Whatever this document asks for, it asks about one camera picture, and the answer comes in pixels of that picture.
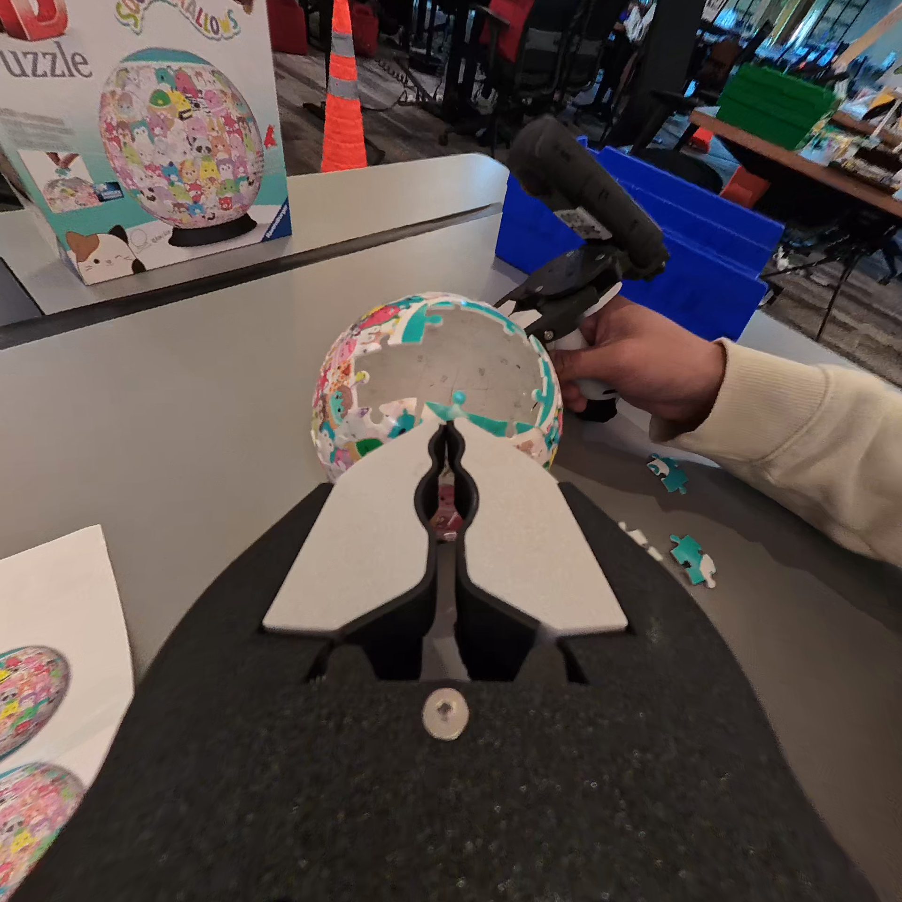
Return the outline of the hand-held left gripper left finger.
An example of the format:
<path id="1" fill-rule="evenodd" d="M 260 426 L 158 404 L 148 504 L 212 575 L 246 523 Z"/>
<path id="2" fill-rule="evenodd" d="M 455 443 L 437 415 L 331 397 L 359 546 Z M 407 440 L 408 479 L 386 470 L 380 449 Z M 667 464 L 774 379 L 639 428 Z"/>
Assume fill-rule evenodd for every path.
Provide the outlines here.
<path id="1" fill-rule="evenodd" d="M 430 519 L 445 430 L 414 427 L 338 478 L 264 615 L 265 631 L 361 648 L 382 680 L 420 678 L 435 619 Z"/>

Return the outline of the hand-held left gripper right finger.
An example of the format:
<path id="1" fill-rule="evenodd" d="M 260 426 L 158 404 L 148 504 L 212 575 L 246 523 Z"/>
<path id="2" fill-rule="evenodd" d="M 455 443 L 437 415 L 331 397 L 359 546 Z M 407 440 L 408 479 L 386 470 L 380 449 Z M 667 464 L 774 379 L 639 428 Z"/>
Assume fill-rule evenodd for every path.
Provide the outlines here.
<path id="1" fill-rule="evenodd" d="M 457 511 L 455 639 L 470 680 L 513 680 L 536 646 L 626 631 L 564 486 L 508 439 L 445 429 Z"/>

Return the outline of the colourful puzzle ball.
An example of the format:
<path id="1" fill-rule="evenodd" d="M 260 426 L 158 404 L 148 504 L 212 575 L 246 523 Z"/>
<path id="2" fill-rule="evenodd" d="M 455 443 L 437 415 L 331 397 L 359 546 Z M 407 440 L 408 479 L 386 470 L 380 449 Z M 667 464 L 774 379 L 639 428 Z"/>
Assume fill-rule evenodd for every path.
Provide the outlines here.
<path id="1" fill-rule="evenodd" d="M 336 338 L 315 383 L 311 438 L 331 482 L 414 427 L 455 420 L 549 469 L 563 417 L 537 338 L 490 304 L 424 292 L 372 308 Z"/>

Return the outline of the person's right forearm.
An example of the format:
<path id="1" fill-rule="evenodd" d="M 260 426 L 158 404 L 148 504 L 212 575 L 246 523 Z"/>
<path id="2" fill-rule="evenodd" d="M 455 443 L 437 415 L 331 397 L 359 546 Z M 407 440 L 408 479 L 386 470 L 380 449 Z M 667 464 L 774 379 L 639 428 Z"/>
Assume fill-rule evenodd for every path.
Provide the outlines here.
<path id="1" fill-rule="evenodd" d="M 718 340 L 724 378 L 695 429 L 649 435 L 716 462 L 841 547 L 901 566 L 901 395 L 872 374 Z"/>

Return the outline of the teal and white puzzle piece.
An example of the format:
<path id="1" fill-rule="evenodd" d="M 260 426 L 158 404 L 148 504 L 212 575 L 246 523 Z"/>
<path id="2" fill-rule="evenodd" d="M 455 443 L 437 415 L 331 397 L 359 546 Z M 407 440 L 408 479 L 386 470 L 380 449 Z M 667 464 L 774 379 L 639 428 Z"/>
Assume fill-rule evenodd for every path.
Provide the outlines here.
<path id="1" fill-rule="evenodd" d="M 670 535 L 670 555 L 681 567 L 684 576 L 692 585 L 716 588 L 717 573 L 714 559 L 703 551 L 700 544 L 690 535 Z"/>

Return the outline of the paper sheet with ball pictures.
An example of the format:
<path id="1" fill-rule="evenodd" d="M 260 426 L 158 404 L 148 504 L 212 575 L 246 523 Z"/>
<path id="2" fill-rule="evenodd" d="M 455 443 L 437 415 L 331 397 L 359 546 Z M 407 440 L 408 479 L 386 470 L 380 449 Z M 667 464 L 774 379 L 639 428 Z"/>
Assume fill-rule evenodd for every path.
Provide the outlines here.
<path id="1" fill-rule="evenodd" d="M 94 782 L 134 691 L 132 651 L 103 530 L 1 562 L 1 899 Z"/>

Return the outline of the puzzle box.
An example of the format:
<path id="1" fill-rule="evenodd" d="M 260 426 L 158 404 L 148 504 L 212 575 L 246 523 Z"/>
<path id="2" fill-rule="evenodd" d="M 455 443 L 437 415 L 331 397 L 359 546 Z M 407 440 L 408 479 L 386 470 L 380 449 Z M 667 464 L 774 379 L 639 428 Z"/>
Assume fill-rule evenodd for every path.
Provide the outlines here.
<path id="1" fill-rule="evenodd" d="M 2 180 L 84 285 L 290 235 L 265 2 L 1 17 Z"/>

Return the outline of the person's right hand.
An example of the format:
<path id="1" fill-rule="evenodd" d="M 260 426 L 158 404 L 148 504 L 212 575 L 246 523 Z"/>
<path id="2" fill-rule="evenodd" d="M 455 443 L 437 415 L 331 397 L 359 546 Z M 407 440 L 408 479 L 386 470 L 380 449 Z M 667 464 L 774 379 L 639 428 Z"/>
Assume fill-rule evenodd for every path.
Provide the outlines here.
<path id="1" fill-rule="evenodd" d="M 580 380 L 599 381 L 634 407 L 676 425 L 699 427 L 723 385 L 724 348 L 618 295 L 581 323 L 587 346 L 551 354 L 562 399 L 583 412 Z"/>

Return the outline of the blue plastic bin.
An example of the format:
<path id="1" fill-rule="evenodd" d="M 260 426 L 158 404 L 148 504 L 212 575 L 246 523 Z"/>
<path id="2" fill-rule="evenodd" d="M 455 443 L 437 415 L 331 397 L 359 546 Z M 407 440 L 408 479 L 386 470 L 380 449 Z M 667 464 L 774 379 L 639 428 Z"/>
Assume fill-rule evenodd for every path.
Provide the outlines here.
<path id="1" fill-rule="evenodd" d="M 669 251 L 662 274 L 625 280 L 622 294 L 707 340 L 739 340 L 765 295 L 761 273 L 783 224 L 621 150 L 591 153 L 659 225 Z M 532 274 L 581 244 L 578 233 L 509 176 L 499 259 Z"/>

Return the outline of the green plastic bins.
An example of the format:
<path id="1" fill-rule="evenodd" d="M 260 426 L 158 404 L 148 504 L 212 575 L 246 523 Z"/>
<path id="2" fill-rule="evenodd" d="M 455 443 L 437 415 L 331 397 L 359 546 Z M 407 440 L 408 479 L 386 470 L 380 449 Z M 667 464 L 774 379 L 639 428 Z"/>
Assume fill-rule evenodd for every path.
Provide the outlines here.
<path id="1" fill-rule="evenodd" d="M 717 118 L 788 151 L 801 150 L 840 106 L 828 86 L 746 63 L 723 88 Z"/>

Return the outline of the wooden table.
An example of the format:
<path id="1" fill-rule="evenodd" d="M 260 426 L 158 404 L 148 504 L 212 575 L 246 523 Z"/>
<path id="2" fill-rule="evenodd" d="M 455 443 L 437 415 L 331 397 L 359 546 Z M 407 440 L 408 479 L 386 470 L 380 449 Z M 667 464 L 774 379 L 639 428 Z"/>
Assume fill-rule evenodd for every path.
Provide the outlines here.
<path id="1" fill-rule="evenodd" d="M 694 109 L 689 115 L 689 123 L 710 131 L 741 165 L 761 178 L 776 170 L 793 172 L 891 218 L 901 219 L 900 199 L 852 177 L 838 167 L 812 162 L 799 152 L 789 151 L 730 125 L 716 118 L 714 107 Z"/>

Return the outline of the orange traffic cone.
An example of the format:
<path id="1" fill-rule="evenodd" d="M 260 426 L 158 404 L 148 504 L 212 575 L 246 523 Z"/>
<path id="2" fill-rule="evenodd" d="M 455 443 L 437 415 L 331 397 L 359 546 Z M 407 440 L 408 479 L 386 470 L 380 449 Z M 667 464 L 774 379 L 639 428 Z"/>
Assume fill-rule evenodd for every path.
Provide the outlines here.
<path id="1" fill-rule="evenodd" d="M 367 166 L 357 75 L 349 4 L 347 1 L 332 1 L 322 173 L 352 171 Z"/>

